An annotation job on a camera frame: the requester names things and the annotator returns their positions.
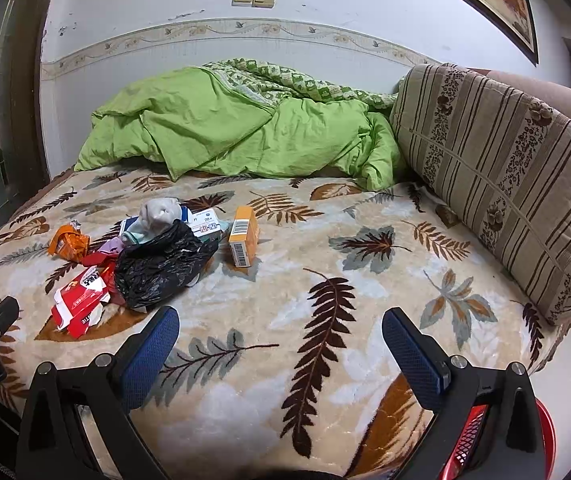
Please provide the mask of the striped brown long pillow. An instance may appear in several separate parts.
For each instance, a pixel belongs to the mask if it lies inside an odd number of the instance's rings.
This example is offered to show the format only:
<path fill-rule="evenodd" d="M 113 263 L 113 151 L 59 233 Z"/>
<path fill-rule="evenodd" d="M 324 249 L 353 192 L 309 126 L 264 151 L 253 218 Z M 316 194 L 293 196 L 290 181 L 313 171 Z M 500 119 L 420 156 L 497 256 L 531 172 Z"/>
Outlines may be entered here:
<path fill-rule="evenodd" d="M 474 70 L 421 64 L 391 122 L 410 168 L 547 322 L 571 318 L 571 118 Z"/>

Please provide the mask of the black plastic bag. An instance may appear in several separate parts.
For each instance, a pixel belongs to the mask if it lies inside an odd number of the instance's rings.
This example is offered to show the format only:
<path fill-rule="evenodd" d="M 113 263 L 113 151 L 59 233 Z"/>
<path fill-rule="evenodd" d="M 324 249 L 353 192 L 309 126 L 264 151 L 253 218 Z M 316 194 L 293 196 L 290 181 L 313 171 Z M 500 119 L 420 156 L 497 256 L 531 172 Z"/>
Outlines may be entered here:
<path fill-rule="evenodd" d="M 153 240 L 125 248 L 115 269 L 115 286 L 125 305 L 148 312 L 176 296 L 203 271 L 219 248 L 220 234 L 197 237 L 176 220 Z"/>

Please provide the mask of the pink bed headboard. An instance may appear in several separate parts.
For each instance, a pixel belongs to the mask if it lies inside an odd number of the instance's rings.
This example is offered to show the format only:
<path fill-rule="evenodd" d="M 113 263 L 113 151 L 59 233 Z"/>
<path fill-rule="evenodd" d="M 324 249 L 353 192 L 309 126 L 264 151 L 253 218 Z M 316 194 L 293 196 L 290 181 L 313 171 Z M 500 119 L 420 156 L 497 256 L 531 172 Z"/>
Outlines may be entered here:
<path fill-rule="evenodd" d="M 521 90 L 530 96 L 542 100 L 558 110 L 568 118 L 571 118 L 571 88 L 555 84 L 554 82 L 541 81 L 522 75 L 501 72 L 500 70 L 485 70 L 485 68 L 473 68 L 473 72 L 484 75 L 495 81 L 507 84 L 510 87 Z"/>

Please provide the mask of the white tissue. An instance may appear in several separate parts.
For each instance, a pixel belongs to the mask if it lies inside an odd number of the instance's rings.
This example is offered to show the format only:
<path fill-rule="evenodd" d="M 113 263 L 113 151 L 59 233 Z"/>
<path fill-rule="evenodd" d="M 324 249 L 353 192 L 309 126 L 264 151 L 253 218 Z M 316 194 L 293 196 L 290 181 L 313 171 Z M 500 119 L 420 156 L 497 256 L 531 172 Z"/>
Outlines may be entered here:
<path fill-rule="evenodd" d="M 139 230 L 144 234 L 157 235 L 169 228 L 174 220 L 182 218 L 182 207 L 174 197 L 152 198 L 139 211 Z"/>

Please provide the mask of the teal face mask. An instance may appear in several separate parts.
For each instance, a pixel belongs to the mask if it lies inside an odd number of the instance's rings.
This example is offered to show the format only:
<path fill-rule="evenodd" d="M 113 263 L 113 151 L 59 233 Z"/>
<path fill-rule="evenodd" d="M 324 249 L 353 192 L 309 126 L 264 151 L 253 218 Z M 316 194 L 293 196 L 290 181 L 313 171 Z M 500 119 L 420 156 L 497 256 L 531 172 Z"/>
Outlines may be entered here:
<path fill-rule="evenodd" d="M 118 236 L 124 246 L 136 246 L 153 240 L 155 234 L 140 217 L 128 217 L 120 222 Z"/>

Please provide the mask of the green quilt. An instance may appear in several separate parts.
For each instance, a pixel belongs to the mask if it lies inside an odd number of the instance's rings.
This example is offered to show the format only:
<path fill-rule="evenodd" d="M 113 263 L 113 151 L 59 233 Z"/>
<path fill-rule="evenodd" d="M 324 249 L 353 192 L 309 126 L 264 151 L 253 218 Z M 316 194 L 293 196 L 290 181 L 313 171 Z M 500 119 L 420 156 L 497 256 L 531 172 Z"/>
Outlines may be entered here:
<path fill-rule="evenodd" d="M 75 168 L 139 157 L 174 180 L 338 172 L 381 191 L 406 169 L 387 117 L 395 101 L 253 58 L 189 66 L 128 84 L 97 108 Z"/>

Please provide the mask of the leaf patterned bed blanket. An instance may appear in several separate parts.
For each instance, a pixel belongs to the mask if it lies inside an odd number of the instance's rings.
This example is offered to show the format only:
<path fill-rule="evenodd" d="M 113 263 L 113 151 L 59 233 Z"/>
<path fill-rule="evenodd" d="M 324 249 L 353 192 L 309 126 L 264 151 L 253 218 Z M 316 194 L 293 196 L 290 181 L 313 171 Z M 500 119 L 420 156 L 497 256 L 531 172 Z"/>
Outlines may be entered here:
<path fill-rule="evenodd" d="M 253 208 L 256 257 L 237 268 L 221 246 L 174 296 L 181 333 L 132 417 L 172 478 L 232 479 L 268 468 L 388 477 L 431 413 L 382 337 L 403 309 L 449 354 L 475 366 L 541 370 L 569 330 L 548 324 L 503 266 L 419 183 L 365 192 L 348 178 L 171 181 L 150 169 L 73 174 L 0 229 L 0 300 L 20 316 L 0 341 L 0 401 L 20 410 L 36 366 L 87 364 L 148 315 L 109 304 L 84 336 L 59 330 L 55 293 L 81 266 L 48 253 L 75 222 L 93 247 L 152 198 L 231 220 Z"/>

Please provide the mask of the orange wrapper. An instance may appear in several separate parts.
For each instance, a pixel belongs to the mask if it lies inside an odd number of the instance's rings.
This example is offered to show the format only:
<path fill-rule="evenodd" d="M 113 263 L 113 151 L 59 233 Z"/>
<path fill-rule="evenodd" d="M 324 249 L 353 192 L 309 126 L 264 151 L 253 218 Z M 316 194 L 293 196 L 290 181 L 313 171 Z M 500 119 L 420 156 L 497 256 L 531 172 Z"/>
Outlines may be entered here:
<path fill-rule="evenodd" d="M 90 237 L 72 223 L 61 226 L 50 241 L 48 254 L 80 263 L 88 255 Z"/>

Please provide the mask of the red plastic bag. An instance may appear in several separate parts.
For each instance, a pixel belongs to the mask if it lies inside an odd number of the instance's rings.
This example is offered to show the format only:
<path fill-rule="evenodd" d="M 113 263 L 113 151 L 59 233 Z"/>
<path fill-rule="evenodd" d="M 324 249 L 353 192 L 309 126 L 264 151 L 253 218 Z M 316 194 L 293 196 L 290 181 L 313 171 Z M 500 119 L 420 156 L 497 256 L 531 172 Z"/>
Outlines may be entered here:
<path fill-rule="evenodd" d="M 114 252 L 92 252 L 81 260 L 81 264 L 87 268 L 96 266 L 105 284 L 113 286 L 117 260 L 118 255 Z"/>

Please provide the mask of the white blue medicine box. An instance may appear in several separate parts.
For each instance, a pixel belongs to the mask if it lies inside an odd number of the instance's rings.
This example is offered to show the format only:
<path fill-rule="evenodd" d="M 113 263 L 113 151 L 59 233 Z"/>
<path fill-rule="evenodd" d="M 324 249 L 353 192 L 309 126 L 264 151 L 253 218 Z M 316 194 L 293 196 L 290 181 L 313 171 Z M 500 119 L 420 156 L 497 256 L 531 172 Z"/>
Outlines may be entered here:
<path fill-rule="evenodd" d="M 188 206 L 182 205 L 181 221 L 189 226 L 197 238 L 217 235 L 222 231 L 218 216 L 212 208 L 193 212 Z"/>

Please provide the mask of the pink plastic wrapper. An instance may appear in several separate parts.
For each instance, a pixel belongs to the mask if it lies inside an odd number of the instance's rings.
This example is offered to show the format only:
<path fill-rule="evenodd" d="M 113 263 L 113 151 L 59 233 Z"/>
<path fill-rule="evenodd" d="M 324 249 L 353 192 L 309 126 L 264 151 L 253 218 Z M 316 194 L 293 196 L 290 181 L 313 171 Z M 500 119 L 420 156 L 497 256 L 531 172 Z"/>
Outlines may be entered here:
<path fill-rule="evenodd" d="M 124 249 L 124 243 L 119 236 L 114 236 L 107 242 L 103 243 L 98 252 L 105 255 L 118 256 Z"/>

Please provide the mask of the orange cardboard box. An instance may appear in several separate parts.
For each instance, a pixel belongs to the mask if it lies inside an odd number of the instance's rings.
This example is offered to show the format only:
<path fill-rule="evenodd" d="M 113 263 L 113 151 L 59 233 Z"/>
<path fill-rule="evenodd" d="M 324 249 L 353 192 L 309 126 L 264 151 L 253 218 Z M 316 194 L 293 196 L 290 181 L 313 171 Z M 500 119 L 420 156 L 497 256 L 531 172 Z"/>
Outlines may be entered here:
<path fill-rule="evenodd" d="M 259 228 L 252 206 L 240 206 L 236 210 L 228 237 L 234 265 L 250 268 L 256 257 Z"/>

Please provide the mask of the red white cigarette carton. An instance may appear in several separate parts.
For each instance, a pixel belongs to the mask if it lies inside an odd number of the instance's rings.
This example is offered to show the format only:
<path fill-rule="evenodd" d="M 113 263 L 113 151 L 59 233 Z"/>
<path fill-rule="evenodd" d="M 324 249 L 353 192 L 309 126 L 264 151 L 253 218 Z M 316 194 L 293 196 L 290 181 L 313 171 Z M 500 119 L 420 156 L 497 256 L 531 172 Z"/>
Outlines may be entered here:
<path fill-rule="evenodd" d="M 78 339 L 101 321 L 116 290 L 115 268 L 114 261 L 102 268 L 90 266 L 54 294 L 51 315 L 57 330 Z"/>

